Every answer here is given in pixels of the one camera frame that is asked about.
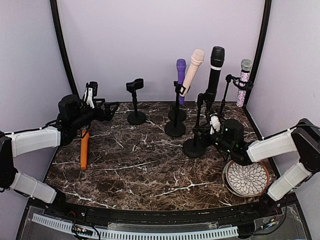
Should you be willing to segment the black stand of beige microphone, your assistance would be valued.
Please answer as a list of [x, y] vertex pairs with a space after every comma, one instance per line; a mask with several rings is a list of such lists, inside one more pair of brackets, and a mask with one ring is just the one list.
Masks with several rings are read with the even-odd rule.
[[175, 107], [174, 107], [174, 118], [173, 120], [170, 120], [169, 122], [166, 123], [164, 126], [164, 131], [165, 133], [170, 136], [170, 137], [181, 137], [185, 134], [186, 132], [186, 127], [183, 122], [179, 121], [179, 110], [180, 110], [180, 102], [179, 102], [179, 94], [180, 94], [180, 89], [181, 89], [181, 84], [178, 83], [178, 81], [174, 81], [173, 85], [175, 87]]

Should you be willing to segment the orange microphone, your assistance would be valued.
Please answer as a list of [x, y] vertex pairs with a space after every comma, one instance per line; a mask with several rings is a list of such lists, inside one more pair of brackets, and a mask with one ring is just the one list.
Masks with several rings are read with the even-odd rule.
[[90, 135], [87, 130], [81, 131], [81, 146], [80, 146], [80, 168], [81, 170], [87, 169], [88, 161], [88, 146]]

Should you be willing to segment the black microphone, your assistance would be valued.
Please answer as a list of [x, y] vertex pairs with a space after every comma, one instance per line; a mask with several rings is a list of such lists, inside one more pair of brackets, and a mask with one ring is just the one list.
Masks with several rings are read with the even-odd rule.
[[205, 91], [206, 112], [211, 111], [215, 101], [220, 74], [225, 60], [225, 49], [221, 46], [214, 46], [210, 56], [210, 73], [208, 87]]

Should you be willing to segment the beige pink microphone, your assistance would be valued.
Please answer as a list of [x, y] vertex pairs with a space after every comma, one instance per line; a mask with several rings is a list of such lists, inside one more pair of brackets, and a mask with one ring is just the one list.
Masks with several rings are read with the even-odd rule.
[[191, 55], [190, 65], [187, 73], [185, 74], [185, 78], [179, 92], [181, 97], [185, 97], [185, 95], [188, 93], [200, 65], [204, 62], [204, 58], [205, 53], [201, 49], [196, 49]]

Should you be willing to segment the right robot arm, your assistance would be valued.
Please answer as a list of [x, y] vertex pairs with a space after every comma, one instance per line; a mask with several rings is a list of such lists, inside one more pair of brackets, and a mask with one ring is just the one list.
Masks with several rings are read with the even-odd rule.
[[203, 147], [215, 146], [228, 152], [242, 166], [288, 153], [298, 154], [295, 164], [268, 187], [262, 201], [255, 205], [255, 213], [260, 217], [266, 217], [274, 210], [274, 202], [320, 171], [320, 128], [306, 118], [251, 143], [245, 141], [242, 123], [236, 119], [220, 120], [215, 115], [209, 123], [194, 127], [193, 132]]

